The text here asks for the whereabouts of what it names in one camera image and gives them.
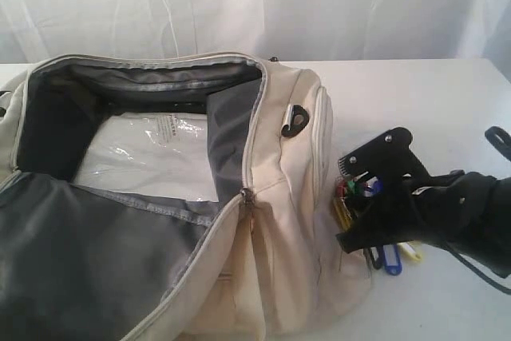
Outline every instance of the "beige duffel bag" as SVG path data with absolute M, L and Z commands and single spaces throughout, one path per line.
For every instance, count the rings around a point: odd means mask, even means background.
M 329 323 L 369 288 L 366 261 L 342 255 L 328 212 L 332 111 L 314 72 L 233 53 L 68 55 L 0 90 L 9 339 L 264 339 Z M 156 152 L 117 144 L 139 126 Z M 193 142 L 179 136 L 190 126 Z M 109 157 L 87 173 L 94 151 Z M 142 156 L 158 166 L 133 171 Z M 209 180 L 205 200 L 195 185 Z

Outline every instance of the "white plastic package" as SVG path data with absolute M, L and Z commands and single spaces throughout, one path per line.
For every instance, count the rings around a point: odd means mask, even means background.
M 206 115 L 124 113 L 97 131 L 75 184 L 114 192 L 218 201 Z

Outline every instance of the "white backdrop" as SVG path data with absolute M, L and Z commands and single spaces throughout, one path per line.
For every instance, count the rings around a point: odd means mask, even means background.
M 0 0 L 0 62 L 217 50 L 287 61 L 488 57 L 511 78 L 511 0 Z

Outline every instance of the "white table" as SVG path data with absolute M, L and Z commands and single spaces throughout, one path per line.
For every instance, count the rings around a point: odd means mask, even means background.
M 464 169 L 511 176 L 511 164 L 484 138 L 491 125 L 511 131 L 511 85 L 489 61 L 285 64 L 313 69 L 331 95 L 331 182 L 337 175 L 337 157 L 400 125 L 413 133 L 412 149 L 432 174 Z M 0 81 L 27 66 L 0 65 Z M 508 339 L 511 298 L 487 286 L 446 252 L 425 246 L 424 253 L 422 264 L 405 264 L 398 277 L 375 273 L 367 299 L 334 326 L 279 339 Z

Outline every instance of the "open bag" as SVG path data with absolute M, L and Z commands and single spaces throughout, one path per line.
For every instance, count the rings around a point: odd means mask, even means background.
M 68 55 L 0 107 L 2 339 L 264 339 L 370 286 L 320 198 L 332 111 L 310 70 Z

